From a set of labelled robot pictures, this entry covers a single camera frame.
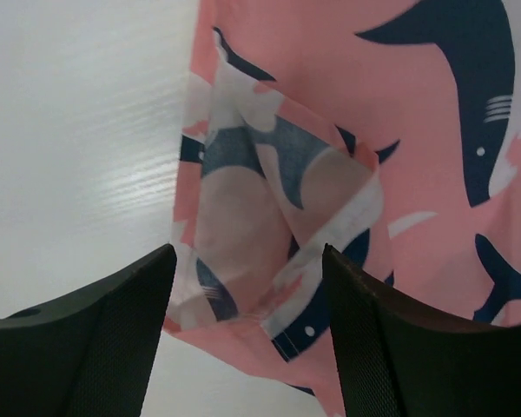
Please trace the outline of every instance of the pink fabric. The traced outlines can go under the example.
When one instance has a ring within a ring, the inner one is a hole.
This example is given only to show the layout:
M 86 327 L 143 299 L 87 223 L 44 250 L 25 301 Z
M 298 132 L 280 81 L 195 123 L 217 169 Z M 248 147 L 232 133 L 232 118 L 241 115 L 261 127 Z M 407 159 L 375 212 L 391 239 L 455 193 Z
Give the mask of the pink fabric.
M 328 415 L 343 416 L 327 325 L 303 322 L 325 243 L 361 254 L 367 272 L 436 308 L 520 323 L 521 13 L 511 10 L 521 2 L 509 3 L 484 10 L 509 40 L 498 44 L 508 88 L 491 90 L 475 122 L 473 87 L 447 36 L 356 36 L 402 16 L 433 25 L 444 1 L 202 0 L 165 328 L 247 374 L 310 388 Z M 485 90 L 481 67 L 474 96 Z M 482 146 L 471 150 L 467 126 L 488 135 Z M 491 174 L 471 170 L 491 152 Z M 296 324 L 306 324 L 297 340 Z

